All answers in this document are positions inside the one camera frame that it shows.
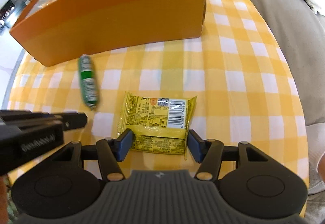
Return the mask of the yellow biscuit packet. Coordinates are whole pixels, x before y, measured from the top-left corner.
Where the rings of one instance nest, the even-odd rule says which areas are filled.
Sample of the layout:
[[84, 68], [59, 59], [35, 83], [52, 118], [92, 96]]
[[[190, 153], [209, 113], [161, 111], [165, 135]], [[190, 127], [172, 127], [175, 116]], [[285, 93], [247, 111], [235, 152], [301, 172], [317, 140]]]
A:
[[186, 99], [140, 97], [125, 92], [118, 135], [126, 129], [134, 136], [131, 148], [156, 154], [184, 155], [197, 97]]

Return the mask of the green sausage stick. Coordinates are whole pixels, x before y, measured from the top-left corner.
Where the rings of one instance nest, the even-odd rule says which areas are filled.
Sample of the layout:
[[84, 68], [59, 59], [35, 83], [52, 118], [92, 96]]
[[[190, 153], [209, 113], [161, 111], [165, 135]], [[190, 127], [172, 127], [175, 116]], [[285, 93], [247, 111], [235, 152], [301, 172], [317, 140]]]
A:
[[84, 104], [91, 110], [96, 109], [99, 102], [99, 91], [94, 74], [94, 66], [89, 55], [78, 59], [79, 86]]

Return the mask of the yellow checkered tablecloth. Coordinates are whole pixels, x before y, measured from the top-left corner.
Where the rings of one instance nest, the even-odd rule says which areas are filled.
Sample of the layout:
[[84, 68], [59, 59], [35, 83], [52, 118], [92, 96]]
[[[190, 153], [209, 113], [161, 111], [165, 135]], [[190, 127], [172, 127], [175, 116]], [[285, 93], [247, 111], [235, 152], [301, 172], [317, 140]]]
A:
[[43, 67], [25, 55], [7, 107], [80, 111], [83, 130], [66, 142], [94, 144], [117, 135], [125, 92], [143, 97], [196, 97], [190, 128], [226, 145], [248, 141], [308, 179], [305, 119], [295, 81], [271, 30], [249, 0], [207, 0], [202, 35], [96, 54], [96, 111], [83, 103], [75, 60]]

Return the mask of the striped green blanket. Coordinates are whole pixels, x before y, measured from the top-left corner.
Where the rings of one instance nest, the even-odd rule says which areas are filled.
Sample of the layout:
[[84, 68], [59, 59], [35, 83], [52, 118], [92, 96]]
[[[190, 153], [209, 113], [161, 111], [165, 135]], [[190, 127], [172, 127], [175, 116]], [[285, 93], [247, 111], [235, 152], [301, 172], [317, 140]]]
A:
[[324, 123], [306, 127], [309, 149], [309, 194], [305, 219], [324, 223]]

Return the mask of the orange cardboard box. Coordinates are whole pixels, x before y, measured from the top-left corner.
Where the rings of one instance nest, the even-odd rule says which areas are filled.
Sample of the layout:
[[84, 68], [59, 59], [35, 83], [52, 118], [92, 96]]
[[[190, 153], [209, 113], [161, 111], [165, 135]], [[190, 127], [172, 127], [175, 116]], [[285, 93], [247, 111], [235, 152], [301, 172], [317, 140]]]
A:
[[11, 36], [46, 67], [129, 46], [197, 38], [206, 0], [31, 0]]

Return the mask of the beige sofa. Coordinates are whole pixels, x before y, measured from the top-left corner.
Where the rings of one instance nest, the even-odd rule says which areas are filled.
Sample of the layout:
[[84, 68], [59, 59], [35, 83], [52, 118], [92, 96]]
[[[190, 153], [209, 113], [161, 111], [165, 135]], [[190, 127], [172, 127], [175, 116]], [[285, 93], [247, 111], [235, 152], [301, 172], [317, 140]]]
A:
[[307, 125], [324, 122], [324, 17], [304, 0], [250, 0], [288, 62]]

